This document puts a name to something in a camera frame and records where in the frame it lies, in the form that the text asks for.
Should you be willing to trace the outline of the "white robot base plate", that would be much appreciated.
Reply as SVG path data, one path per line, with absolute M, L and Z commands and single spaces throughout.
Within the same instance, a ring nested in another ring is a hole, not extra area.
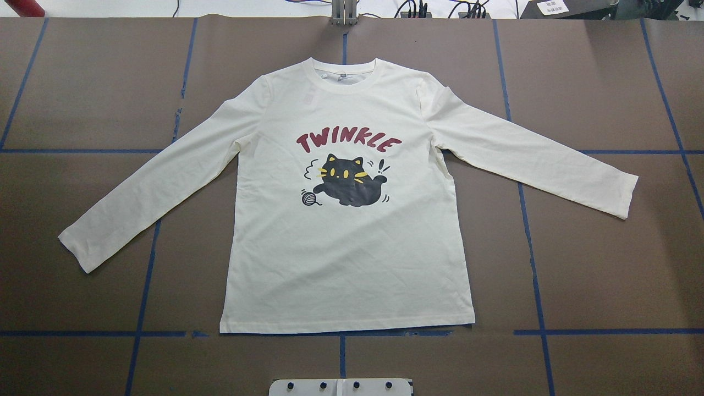
M 269 395 L 413 395 L 409 378 L 314 378 L 273 381 Z

